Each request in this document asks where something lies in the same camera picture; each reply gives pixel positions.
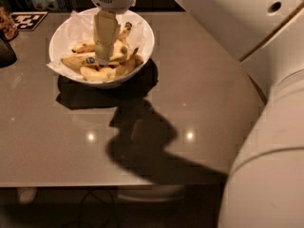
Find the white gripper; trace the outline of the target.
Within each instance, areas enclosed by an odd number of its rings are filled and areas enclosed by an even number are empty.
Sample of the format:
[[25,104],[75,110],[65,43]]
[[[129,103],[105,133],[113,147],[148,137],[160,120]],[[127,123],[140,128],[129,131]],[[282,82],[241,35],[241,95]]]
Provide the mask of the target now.
[[120,32],[116,14],[124,14],[134,7],[136,0],[91,0],[100,10],[93,17],[95,57],[100,65],[107,65]]

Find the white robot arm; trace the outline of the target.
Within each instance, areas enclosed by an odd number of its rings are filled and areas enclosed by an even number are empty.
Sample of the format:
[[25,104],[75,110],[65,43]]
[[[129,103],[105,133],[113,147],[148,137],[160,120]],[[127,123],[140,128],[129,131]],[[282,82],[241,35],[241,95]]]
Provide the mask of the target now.
[[175,0],[267,101],[235,159],[217,228],[304,228],[304,0]]

